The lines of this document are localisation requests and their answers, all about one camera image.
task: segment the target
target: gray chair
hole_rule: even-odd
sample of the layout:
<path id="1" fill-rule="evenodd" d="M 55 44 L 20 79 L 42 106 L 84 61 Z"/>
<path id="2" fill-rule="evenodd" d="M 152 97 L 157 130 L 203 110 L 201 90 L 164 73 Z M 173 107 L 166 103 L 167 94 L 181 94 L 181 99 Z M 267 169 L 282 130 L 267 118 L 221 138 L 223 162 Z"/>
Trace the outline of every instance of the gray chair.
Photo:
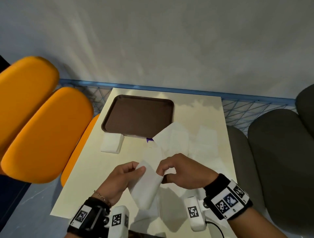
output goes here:
<path id="1" fill-rule="evenodd" d="M 249 126 L 248 139 L 228 127 L 240 186 L 260 212 L 263 201 L 285 231 L 314 234 L 314 85 L 296 99 L 298 114 L 276 109 Z"/>

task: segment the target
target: orange seat cushion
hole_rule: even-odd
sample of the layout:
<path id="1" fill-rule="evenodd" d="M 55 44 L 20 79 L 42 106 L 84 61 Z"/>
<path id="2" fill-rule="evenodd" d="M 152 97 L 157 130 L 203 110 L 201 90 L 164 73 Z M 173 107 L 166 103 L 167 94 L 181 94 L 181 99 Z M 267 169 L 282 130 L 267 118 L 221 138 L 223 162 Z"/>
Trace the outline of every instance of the orange seat cushion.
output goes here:
<path id="1" fill-rule="evenodd" d="M 88 98 L 74 88 L 57 90 L 11 143 L 1 167 L 10 177 L 47 183 L 61 174 L 93 117 Z"/>
<path id="2" fill-rule="evenodd" d="M 89 123 L 89 125 L 86 128 L 86 130 L 84 131 L 81 139 L 79 140 L 77 146 L 75 147 L 75 149 L 74 149 L 74 151 L 73 151 L 73 153 L 72 153 L 72 155 L 71 155 L 71 157 L 70 157 L 70 159 L 69 159 L 69 161 L 67 163 L 67 166 L 65 166 L 65 168 L 63 170 L 63 173 L 61 175 L 61 185 L 62 185 L 62 187 L 65 185 L 68 177 L 70 176 L 71 171 L 72 171 L 76 161 L 78 160 L 78 157 L 81 154 L 82 149 L 83 149 L 83 147 L 84 147 L 84 145 L 85 145 L 85 143 L 86 143 L 90 133 L 92 132 L 92 129 L 94 128 L 94 125 L 95 125 L 98 117 L 99 117 L 99 114 L 96 115 L 92 119 L 92 121 Z"/>
<path id="3" fill-rule="evenodd" d="M 0 73 L 0 160 L 58 81 L 58 70 L 49 61 L 34 56 L 23 58 Z"/>

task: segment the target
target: left hand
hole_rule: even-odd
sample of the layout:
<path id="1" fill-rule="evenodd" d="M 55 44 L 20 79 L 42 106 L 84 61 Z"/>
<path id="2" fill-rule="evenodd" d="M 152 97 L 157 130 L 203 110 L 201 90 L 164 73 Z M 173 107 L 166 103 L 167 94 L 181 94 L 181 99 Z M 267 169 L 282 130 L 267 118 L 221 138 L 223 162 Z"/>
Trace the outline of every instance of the left hand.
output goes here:
<path id="1" fill-rule="evenodd" d="M 136 166 L 138 166 L 138 162 L 134 161 L 118 165 L 96 191 L 109 201 L 111 206 L 114 206 L 120 200 L 129 183 L 138 180 L 145 173 L 146 168 L 144 166 L 135 169 Z M 96 193 L 92 197 L 102 200 Z"/>

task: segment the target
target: table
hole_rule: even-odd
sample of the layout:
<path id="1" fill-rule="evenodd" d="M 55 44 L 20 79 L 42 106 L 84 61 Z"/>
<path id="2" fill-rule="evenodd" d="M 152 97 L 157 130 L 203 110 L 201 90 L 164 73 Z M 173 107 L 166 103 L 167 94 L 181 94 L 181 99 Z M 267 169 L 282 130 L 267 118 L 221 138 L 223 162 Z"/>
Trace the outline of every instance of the table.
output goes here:
<path id="1" fill-rule="evenodd" d="M 109 173 L 119 164 L 142 160 L 142 150 L 147 147 L 146 139 L 125 137 L 119 154 L 103 153 L 100 144 L 104 132 L 101 124 L 118 95 L 134 95 L 143 97 L 170 99 L 175 104 L 174 122 L 179 122 L 192 134 L 197 134 L 199 126 L 215 129 L 218 137 L 219 157 L 222 159 L 231 178 L 236 181 L 229 138 L 225 123 L 224 111 L 220 97 L 144 91 L 134 89 L 113 88 L 100 116 L 58 198 L 51 215 L 72 218 L 84 201 L 93 194 Z M 150 235 L 162 234 L 164 237 L 221 237 L 214 226 L 203 232 L 193 232 L 188 220 L 179 229 L 168 228 L 160 218 L 133 224 L 138 208 L 130 193 L 126 190 L 116 206 L 125 205 L 130 211 L 129 224 L 135 231 Z M 222 227 L 225 237 L 236 237 L 231 229 Z"/>

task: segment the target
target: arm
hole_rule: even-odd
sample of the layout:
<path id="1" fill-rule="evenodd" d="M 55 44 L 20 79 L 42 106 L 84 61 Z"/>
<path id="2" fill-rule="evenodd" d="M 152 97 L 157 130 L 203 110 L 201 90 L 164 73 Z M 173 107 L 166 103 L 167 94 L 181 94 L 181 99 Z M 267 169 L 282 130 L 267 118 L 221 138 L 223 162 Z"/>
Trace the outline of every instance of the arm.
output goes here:
<path id="1" fill-rule="evenodd" d="M 215 171 L 183 154 L 162 160 L 156 173 L 163 176 L 169 168 L 175 168 L 176 174 L 165 175 L 162 183 L 175 183 L 186 189 L 204 188 L 218 177 Z M 253 208 L 228 223 L 239 238 L 287 238 Z"/>
<path id="2" fill-rule="evenodd" d="M 123 165 L 118 165 L 109 174 L 107 179 L 96 190 L 106 201 L 114 206 L 121 198 L 122 193 L 128 187 L 129 182 L 138 180 L 144 173 L 146 168 L 144 166 L 135 169 L 138 165 L 137 162 L 129 162 Z M 98 198 L 103 201 L 96 193 L 92 197 Z M 67 233 L 64 238 L 79 238 L 78 236 Z"/>

